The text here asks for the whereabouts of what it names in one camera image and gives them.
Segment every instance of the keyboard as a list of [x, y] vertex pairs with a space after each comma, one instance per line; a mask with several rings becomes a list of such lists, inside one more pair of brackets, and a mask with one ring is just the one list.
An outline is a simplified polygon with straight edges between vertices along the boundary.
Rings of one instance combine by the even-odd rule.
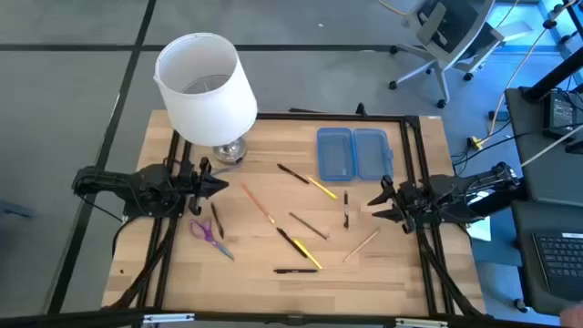
[[583, 300], [583, 233], [535, 233], [533, 238], [548, 290]]

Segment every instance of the lamp base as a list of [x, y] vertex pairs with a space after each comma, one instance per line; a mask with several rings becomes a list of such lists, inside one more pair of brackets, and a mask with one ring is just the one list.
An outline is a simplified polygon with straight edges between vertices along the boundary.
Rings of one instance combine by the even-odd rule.
[[243, 138], [231, 142], [230, 144], [212, 148], [215, 157], [223, 164], [239, 164], [247, 153], [247, 145]]

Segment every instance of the gray floor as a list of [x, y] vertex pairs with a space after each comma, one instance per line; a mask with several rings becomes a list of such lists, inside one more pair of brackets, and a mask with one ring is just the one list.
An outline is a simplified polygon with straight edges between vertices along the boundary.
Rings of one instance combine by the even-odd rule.
[[[400, 19], [375, 0], [242, 3], [159, 1], [146, 43], [165, 44], [195, 31], [220, 33], [238, 44], [414, 42]], [[405, 10], [408, 2], [393, 3]], [[0, 3], [0, 44], [132, 44], [145, 7], [146, 2], [138, 0], [5, 0]], [[525, 10], [531, 14], [519, 16], [532, 16], [532, 8]], [[157, 55], [147, 52], [139, 58], [107, 169], [136, 167], [149, 113], [164, 108], [152, 80]], [[434, 77], [421, 75], [395, 91], [387, 89], [388, 81], [418, 64], [407, 54], [245, 52], [240, 57], [261, 111], [296, 107], [352, 113], [363, 102], [374, 114], [443, 115], [450, 151], [456, 153], [469, 135], [487, 133], [486, 113], [495, 108], [523, 55], [491, 56], [470, 83], [460, 72], [448, 72], [452, 100], [443, 110], [435, 107], [440, 94]], [[38, 212], [32, 219], [0, 220], [0, 317], [41, 313], [46, 306], [79, 203], [70, 182], [77, 169], [95, 160], [128, 58], [127, 52], [0, 52], [0, 199]], [[533, 55], [513, 86], [532, 85], [561, 60], [558, 54]], [[500, 160], [518, 166], [512, 142], [472, 161], [465, 174]], [[100, 196], [98, 203], [120, 210], [113, 197]], [[94, 212], [64, 311], [98, 308], [117, 227], [109, 217]], [[519, 291], [508, 290], [503, 282], [517, 279], [515, 268], [480, 263], [478, 270], [489, 313], [557, 323], [553, 317], [512, 309], [508, 300], [519, 297]]]

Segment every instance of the office chair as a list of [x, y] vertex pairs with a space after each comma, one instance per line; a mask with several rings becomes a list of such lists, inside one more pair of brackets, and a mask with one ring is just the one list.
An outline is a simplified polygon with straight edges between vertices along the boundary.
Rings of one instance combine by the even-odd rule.
[[486, 20], [494, 2], [485, 0], [478, 12], [466, 0], [420, 1], [404, 15], [403, 25], [416, 33], [422, 47], [392, 46], [391, 54], [404, 51], [422, 58], [425, 63], [391, 81], [389, 88], [395, 90], [399, 83], [423, 71], [427, 74], [435, 71], [444, 96], [437, 106], [444, 108], [450, 98], [445, 82], [447, 69], [464, 71], [464, 80], [470, 81], [497, 47], [532, 32], [524, 22], [493, 28]]

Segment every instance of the lamp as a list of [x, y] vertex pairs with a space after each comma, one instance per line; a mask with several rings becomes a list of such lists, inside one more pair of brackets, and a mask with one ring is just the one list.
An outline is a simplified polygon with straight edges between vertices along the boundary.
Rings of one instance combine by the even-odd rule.
[[158, 56], [154, 80], [185, 140], [213, 147], [223, 163], [243, 159], [241, 136], [255, 122], [257, 101], [231, 42], [211, 33], [180, 37]]

